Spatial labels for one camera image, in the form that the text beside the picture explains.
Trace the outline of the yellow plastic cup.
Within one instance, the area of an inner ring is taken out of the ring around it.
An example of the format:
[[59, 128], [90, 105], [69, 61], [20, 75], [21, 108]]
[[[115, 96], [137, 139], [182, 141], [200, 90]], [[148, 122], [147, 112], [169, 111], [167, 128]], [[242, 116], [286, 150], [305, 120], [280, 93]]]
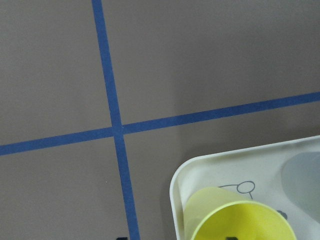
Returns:
[[287, 220], [273, 208], [220, 188], [195, 192], [183, 211], [187, 240], [295, 240]]

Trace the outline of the cream plastic tray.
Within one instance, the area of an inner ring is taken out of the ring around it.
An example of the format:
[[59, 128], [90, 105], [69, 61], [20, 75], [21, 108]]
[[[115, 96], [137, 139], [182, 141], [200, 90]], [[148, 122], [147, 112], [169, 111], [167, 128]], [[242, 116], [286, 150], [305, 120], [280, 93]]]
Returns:
[[169, 188], [176, 238], [185, 238], [183, 211], [190, 196], [206, 187], [220, 187], [279, 211], [297, 239], [318, 240], [319, 222], [287, 198], [281, 172], [295, 155], [319, 150], [320, 137], [312, 136], [187, 160], [175, 171]]

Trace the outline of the grey plastic cup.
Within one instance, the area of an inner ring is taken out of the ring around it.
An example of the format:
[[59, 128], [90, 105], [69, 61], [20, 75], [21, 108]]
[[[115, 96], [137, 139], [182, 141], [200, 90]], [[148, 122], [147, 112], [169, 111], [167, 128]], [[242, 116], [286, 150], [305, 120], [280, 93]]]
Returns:
[[320, 221], [320, 153], [302, 152], [291, 157], [281, 171], [288, 199], [316, 222]]

